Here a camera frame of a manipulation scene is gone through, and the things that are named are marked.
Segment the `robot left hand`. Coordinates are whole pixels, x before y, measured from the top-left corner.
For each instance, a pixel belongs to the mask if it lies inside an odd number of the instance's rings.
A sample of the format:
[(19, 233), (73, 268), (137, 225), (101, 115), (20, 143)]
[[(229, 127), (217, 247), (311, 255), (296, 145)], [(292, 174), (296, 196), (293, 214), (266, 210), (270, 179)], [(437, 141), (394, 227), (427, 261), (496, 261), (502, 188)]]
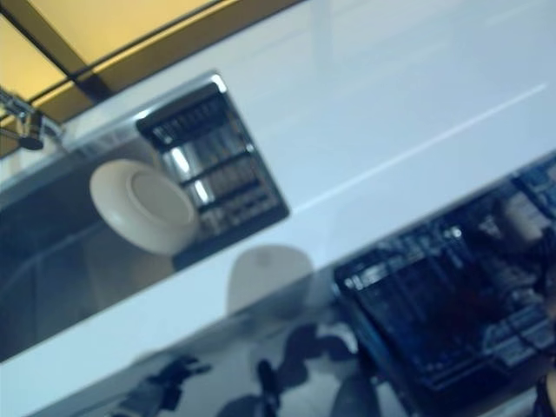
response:
[(181, 356), (171, 361), (147, 381), (159, 391), (157, 411), (175, 411), (181, 401), (185, 381), (211, 370), (208, 363), (201, 363), (193, 356)]

